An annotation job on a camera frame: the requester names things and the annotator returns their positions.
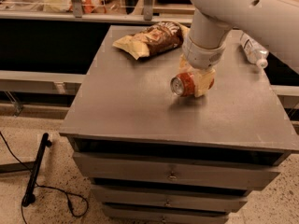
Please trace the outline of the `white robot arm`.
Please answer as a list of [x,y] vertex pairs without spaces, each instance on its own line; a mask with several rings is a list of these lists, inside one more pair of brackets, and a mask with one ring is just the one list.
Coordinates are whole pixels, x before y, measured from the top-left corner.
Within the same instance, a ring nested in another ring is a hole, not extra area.
[[190,0],[195,7],[184,38],[180,70],[183,96],[204,95],[211,88],[228,33],[238,28],[299,72],[299,5],[292,0]]

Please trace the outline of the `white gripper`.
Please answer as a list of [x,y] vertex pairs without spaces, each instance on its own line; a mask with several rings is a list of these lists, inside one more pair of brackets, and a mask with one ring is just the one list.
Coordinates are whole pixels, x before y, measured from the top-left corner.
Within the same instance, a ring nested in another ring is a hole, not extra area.
[[213,86],[215,70],[209,69],[216,65],[222,57],[226,44],[222,43],[215,49],[206,49],[196,45],[189,35],[185,36],[182,52],[179,57],[178,73],[193,75],[194,96],[205,95]]

